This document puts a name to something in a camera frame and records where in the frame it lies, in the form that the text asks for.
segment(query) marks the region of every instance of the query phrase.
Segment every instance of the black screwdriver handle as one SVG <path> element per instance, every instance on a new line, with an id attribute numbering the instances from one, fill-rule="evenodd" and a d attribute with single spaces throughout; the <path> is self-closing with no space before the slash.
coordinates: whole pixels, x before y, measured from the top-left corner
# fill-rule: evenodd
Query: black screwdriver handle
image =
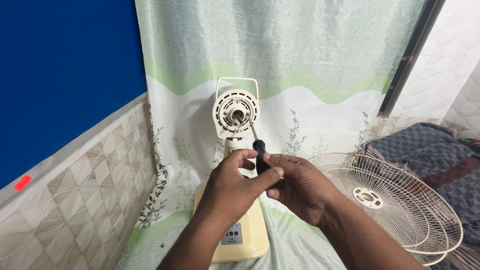
<path id="1" fill-rule="evenodd" d="M 265 143 L 262 140 L 255 140 L 253 142 L 253 150 L 257 151 L 258 153 L 256 168 L 257 174 L 260 175 L 270 168 L 264 161 L 264 154 L 266 153 Z"/>

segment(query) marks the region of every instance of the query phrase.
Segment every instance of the control panel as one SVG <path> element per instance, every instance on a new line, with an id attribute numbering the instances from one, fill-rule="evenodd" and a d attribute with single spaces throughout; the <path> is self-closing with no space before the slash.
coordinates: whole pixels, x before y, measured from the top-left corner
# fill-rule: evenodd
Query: control panel
<path id="1" fill-rule="evenodd" d="M 241 237 L 241 225 L 240 223 L 235 223 L 233 226 L 227 231 L 225 236 L 222 238 L 221 244 L 222 245 L 235 245 L 235 244 L 242 244 L 242 237 Z"/>

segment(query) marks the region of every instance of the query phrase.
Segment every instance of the tiled wall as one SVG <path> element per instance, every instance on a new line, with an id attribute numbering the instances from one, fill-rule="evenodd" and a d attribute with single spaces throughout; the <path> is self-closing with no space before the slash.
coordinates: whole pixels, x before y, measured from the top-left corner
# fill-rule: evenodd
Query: tiled wall
<path id="1" fill-rule="evenodd" d="M 0 269 L 114 268 L 156 179 L 146 98 L 122 117 L 0 218 Z"/>
<path id="2" fill-rule="evenodd" d="M 455 128 L 458 138 L 480 139 L 480 63 L 458 93 L 442 125 Z"/>
<path id="3" fill-rule="evenodd" d="M 391 116 L 443 118 L 480 60 L 480 0 L 446 0 Z"/>

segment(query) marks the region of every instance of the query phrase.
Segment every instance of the screwdriver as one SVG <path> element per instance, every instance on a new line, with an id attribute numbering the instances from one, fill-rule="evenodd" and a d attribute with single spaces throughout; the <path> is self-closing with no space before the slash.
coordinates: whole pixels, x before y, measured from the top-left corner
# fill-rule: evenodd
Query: screwdriver
<path id="1" fill-rule="evenodd" d="M 237 119 L 241 119 L 240 114 L 235 114 L 237 116 Z M 266 153 L 265 150 L 265 142 L 262 140 L 258 139 L 257 133 L 255 132 L 255 128 L 253 127 L 252 120 L 250 119 L 250 114 L 247 113 L 248 121 L 250 122 L 250 127 L 252 128 L 253 131 L 253 136 L 255 137 L 255 141 L 253 142 L 253 150 L 257 151 L 257 162 L 256 162 L 256 169 L 257 169 L 257 175 L 260 175 L 264 171 L 268 170 L 270 167 L 265 163 L 264 161 L 264 154 Z"/>

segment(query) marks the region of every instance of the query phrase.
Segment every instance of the red label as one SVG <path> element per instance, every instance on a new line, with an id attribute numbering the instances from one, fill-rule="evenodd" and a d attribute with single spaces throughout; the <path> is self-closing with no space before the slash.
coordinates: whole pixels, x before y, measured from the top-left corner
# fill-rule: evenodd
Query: red label
<path id="1" fill-rule="evenodd" d="M 20 192 L 31 180 L 32 177 L 30 177 L 30 175 L 25 175 L 13 188 Z"/>

